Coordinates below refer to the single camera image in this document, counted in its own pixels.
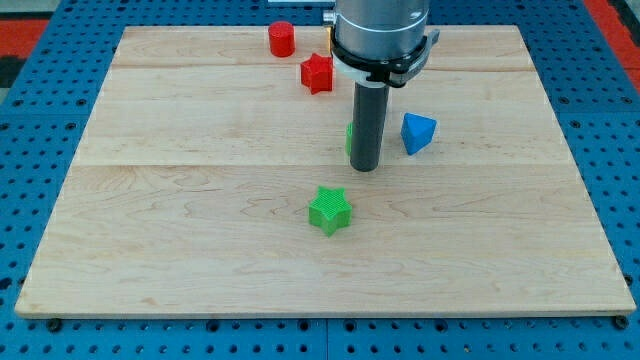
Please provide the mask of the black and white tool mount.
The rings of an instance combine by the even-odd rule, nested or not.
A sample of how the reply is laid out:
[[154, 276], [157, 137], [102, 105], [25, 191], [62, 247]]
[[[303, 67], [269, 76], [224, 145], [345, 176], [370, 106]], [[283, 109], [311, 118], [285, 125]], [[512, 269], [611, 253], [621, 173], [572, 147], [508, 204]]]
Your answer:
[[404, 87], [424, 68], [432, 47], [438, 43], [440, 30], [424, 35], [409, 54], [396, 59], [371, 60], [347, 51], [331, 34], [331, 53], [334, 67], [356, 83], [369, 88]]

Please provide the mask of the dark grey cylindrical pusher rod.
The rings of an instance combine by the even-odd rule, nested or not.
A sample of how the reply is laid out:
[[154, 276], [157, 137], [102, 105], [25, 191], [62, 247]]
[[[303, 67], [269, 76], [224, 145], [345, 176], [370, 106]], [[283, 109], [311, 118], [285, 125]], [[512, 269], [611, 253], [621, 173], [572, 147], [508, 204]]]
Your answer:
[[354, 88], [350, 164], [360, 172], [373, 171], [380, 160], [389, 88]]

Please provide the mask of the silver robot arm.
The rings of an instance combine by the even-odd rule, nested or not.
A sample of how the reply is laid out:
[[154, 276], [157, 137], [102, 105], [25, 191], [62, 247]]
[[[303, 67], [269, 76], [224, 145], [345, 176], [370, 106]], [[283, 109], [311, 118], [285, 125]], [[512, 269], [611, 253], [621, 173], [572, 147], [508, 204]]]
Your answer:
[[336, 0], [324, 15], [335, 68], [354, 81], [350, 164], [375, 170], [392, 88], [424, 68], [440, 36], [427, 31], [428, 0]]

